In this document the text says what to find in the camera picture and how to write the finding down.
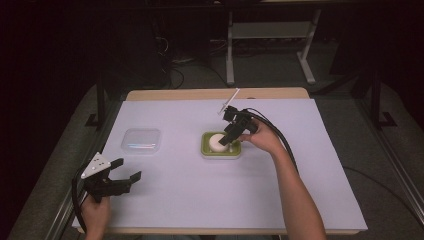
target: wrist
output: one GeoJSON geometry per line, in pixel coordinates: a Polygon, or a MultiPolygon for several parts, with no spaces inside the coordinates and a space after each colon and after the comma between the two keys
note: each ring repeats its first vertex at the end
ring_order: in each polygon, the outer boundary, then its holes
{"type": "Polygon", "coordinates": [[[85,240],[102,240],[104,233],[102,231],[90,231],[87,232],[85,240]]]}
{"type": "Polygon", "coordinates": [[[285,148],[281,147],[270,152],[272,160],[275,164],[291,163],[290,156],[285,148]]]}

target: wooden table edge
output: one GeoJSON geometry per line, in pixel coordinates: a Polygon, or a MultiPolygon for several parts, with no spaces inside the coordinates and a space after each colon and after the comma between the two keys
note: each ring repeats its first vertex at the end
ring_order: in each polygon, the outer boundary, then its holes
{"type": "MultiPolygon", "coordinates": [[[[228,99],[235,88],[226,89],[176,89],[176,90],[134,90],[128,93],[127,101],[148,100],[199,100],[228,99]]],[[[304,88],[240,88],[237,99],[309,99],[304,88]]]]}
{"type": "MultiPolygon", "coordinates": [[[[327,229],[328,235],[354,235],[361,230],[357,229],[327,229]]],[[[285,229],[258,229],[258,228],[108,228],[108,234],[164,234],[164,235],[287,235],[285,229]]]]}

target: green plate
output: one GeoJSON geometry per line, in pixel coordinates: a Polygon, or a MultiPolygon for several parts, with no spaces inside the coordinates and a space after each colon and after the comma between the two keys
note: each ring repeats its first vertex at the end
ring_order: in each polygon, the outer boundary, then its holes
{"type": "Polygon", "coordinates": [[[200,151],[202,152],[203,157],[206,159],[237,159],[238,157],[240,157],[241,143],[238,140],[234,140],[232,143],[230,143],[230,147],[225,152],[212,152],[209,147],[209,139],[217,133],[226,135],[225,132],[205,132],[202,135],[202,144],[200,147],[200,151]]]}

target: person's arm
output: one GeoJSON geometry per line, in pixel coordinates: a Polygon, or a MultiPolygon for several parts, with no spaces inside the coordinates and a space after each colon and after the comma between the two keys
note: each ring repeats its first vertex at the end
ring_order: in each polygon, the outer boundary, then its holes
{"type": "Polygon", "coordinates": [[[296,171],[289,154],[278,136],[264,123],[255,134],[242,134],[240,141],[249,141],[271,154],[277,172],[283,217],[291,240],[326,239],[324,224],[318,209],[296,171]]]}
{"type": "Polygon", "coordinates": [[[101,240],[110,219],[110,197],[103,197],[97,203],[88,195],[82,206],[82,218],[87,227],[85,240],[101,240]]]}

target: person's left hand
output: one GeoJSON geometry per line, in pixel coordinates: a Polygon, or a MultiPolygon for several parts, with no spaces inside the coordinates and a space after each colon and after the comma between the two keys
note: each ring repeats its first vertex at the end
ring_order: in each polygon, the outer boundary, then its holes
{"type": "Polygon", "coordinates": [[[110,197],[103,197],[97,203],[91,195],[88,195],[82,206],[82,218],[87,227],[86,240],[102,239],[110,220],[110,197]]]}

